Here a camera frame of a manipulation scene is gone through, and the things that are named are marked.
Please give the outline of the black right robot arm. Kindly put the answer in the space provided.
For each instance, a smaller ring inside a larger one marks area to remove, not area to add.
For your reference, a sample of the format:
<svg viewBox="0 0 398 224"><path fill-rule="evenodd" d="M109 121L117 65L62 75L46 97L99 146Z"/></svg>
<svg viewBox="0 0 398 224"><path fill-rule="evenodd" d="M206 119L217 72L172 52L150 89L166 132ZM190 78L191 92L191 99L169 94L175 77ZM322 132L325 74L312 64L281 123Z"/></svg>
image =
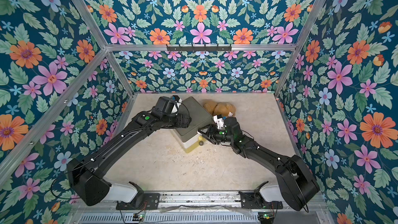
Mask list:
<svg viewBox="0 0 398 224"><path fill-rule="evenodd" d="M320 191L314 175L303 159L288 157L261 146L240 128L235 117L225 119L224 126L208 124L198 129L204 139L214 145L227 145L243 158L253 160L277 178L283 200L294 210L308 210L308 202Z"/></svg>

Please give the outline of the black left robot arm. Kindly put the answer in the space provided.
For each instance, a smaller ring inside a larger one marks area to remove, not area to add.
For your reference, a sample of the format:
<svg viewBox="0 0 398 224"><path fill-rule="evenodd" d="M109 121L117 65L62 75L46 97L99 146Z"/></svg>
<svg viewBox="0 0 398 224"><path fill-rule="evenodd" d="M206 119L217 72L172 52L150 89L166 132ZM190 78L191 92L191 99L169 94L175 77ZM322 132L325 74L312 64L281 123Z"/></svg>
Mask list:
<svg viewBox="0 0 398 224"><path fill-rule="evenodd" d="M136 114L127 126L105 145L82 160L67 165L69 185L87 206L102 201L130 203L140 193L134 184L107 180L108 170L131 148L161 129L188 128L192 119L182 100L174 95L162 96L150 111Z"/></svg>

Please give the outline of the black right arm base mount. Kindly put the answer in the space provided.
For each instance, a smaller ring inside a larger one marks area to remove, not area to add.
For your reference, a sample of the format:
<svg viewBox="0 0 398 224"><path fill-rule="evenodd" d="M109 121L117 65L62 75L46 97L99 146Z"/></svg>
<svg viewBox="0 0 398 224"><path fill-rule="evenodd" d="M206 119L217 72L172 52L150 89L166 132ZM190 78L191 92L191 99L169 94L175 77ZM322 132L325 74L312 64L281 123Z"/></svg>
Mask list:
<svg viewBox="0 0 398 224"><path fill-rule="evenodd" d="M257 188L250 192L239 191L241 207L244 209L271 209L278 210L283 209L283 203L281 201L268 201L261 194L260 189L263 186L268 186L269 181L265 181L260 184Z"/></svg>

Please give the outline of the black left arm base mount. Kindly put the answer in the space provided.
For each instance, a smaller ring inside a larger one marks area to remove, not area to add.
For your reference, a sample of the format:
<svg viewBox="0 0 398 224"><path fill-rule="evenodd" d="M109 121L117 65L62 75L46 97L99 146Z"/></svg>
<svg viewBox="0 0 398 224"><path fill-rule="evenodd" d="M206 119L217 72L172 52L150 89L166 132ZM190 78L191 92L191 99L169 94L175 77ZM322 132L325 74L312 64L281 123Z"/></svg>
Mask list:
<svg viewBox="0 0 398 224"><path fill-rule="evenodd" d="M136 189L137 194L130 202L118 202L116 210L132 211L132 210L155 210L160 203L159 193L150 193L143 191L139 185L130 181L129 185Z"/></svg>

